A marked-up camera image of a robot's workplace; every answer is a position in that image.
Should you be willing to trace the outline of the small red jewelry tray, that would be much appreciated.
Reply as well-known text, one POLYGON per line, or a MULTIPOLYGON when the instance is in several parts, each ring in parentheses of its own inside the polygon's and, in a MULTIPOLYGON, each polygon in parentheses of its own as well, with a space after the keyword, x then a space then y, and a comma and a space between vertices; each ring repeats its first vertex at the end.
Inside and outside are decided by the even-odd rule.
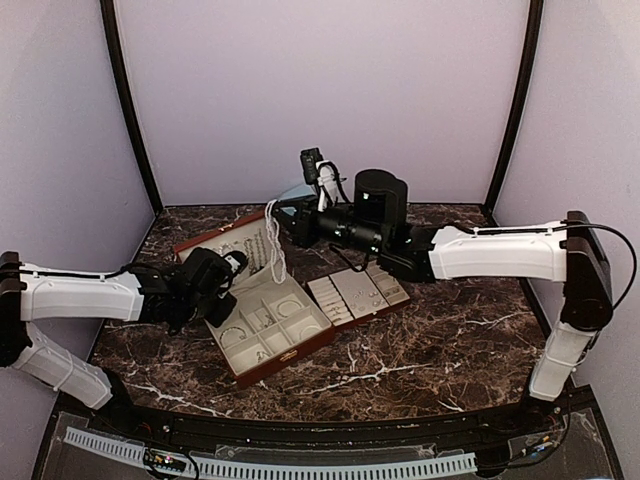
POLYGON ((371 261, 365 270, 350 268, 311 280, 307 287, 338 330, 379 318, 410 303, 399 281, 371 261))

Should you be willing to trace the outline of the white bangle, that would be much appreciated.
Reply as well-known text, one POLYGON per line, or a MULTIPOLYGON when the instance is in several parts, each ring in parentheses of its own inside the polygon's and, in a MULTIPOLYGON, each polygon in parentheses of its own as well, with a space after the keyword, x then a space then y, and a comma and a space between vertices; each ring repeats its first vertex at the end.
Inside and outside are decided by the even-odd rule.
POLYGON ((322 328, 318 325, 308 325, 303 327, 299 332, 299 340, 302 341, 306 338, 309 338, 315 335, 318 331, 321 331, 322 328))

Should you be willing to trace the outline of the large red jewelry box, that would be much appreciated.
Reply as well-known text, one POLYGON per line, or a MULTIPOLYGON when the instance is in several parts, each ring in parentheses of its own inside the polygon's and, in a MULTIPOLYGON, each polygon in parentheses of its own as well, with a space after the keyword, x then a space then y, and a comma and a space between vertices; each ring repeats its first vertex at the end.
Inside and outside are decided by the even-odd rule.
POLYGON ((334 339, 333 323, 291 275, 281 284, 274 281, 262 212, 175 245, 176 259, 184 262, 197 247, 220 255, 239 250, 248 259, 230 290, 237 299, 235 309, 220 327, 206 323, 239 387, 283 370, 334 339), (308 325, 322 330, 300 341, 299 332, 308 325))

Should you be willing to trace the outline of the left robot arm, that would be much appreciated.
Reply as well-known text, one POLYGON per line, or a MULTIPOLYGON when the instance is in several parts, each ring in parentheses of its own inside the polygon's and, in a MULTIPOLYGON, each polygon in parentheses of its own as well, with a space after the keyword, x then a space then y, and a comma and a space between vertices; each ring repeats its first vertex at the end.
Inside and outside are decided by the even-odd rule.
POLYGON ((119 377, 48 339, 35 321, 99 318, 164 323, 175 335, 201 317, 221 325, 237 300, 230 289, 248 265, 241 251, 219 255, 197 247, 167 270, 130 263, 112 273, 59 271, 1 255, 1 364, 23 371, 101 414, 120 436, 141 427, 119 377))

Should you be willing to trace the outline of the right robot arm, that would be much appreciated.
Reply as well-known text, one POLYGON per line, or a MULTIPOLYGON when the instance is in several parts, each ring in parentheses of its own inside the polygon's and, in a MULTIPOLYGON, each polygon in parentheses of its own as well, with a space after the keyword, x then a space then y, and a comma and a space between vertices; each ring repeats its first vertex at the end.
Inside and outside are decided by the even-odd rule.
POLYGON ((308 195, 276 202, 274 216, 294 244, 325 240, 335 252, 360 251, 405 282, 516 277, 563 283, 564 305, 530 375, 528 397, 510 413, 517 432, 534 432, 549 416, 547 402, 559 397, 618 305, 597 225, 570 211, 562 221, 524 227, 416 226, 407 221, 407 194, 404 181, 368 169, 355 177, 353 203, 323 207, 308 195))

